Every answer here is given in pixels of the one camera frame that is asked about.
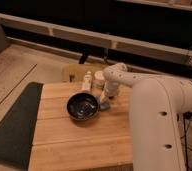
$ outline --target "white bottle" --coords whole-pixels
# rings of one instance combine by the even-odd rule
[[[87,73],[84,75],[83,83],[82,83],[82,91],[89,93],[92,86],[92,73],[90,71],[87,71]]]

